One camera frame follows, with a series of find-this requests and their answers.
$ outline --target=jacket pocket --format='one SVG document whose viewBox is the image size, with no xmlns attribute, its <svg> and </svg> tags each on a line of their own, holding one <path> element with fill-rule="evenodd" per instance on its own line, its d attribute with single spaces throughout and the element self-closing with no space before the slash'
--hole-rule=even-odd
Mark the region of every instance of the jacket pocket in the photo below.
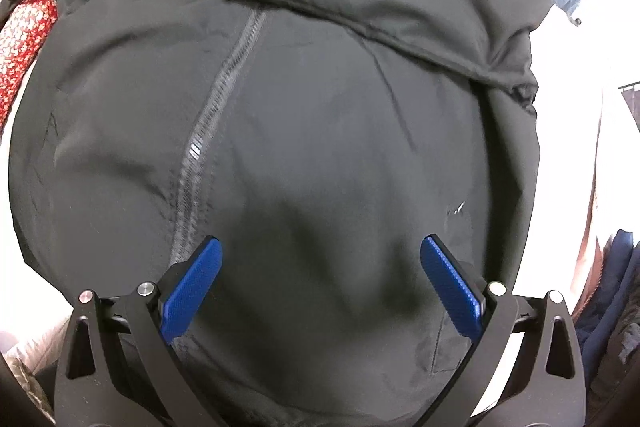
<svg viewBox="0 0 640 427">
<path fill-rule="evenodd" d="M 469 347 L 471 347 L 471 340 L 456 331 L 451 317 L 446 311 L 443 311 L 431 372 L 439 373 L 457 369 Z"/>
</svg>

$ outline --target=zipper seam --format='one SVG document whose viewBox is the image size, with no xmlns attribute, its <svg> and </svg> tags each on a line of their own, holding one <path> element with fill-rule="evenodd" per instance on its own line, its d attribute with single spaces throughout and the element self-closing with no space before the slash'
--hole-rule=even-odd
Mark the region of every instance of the zipper seam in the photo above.
<svg viewBox="0 0 640 427">
<path fill-rule="evenodd" d="M 233 93 L 236 80 L 254 49 L 266 17 L 264 9 L 252 9 L 236 45 L 216 75 L 207 102 L 191 131 L 180 164 L 170 264 L 185 261 L 193 250 L 202 170 L 207 152 L 216 137 L 220 118 Z"/>
</svg>

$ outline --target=black jacket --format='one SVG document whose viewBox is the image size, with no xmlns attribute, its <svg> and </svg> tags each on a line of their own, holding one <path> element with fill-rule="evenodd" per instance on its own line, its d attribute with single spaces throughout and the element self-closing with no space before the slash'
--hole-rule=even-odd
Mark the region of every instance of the black jacket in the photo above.
<svg viewBox="0 0 640 427">
<path fill-rule="evenodd" d="M 120 295 L 215 235 L 177 350 L 232 426 L 414 420 L 467 347 L 421 239 L 520 263 L 551 1 L 57 1 L 10 152 L 27 261 Z"/>
</svg>

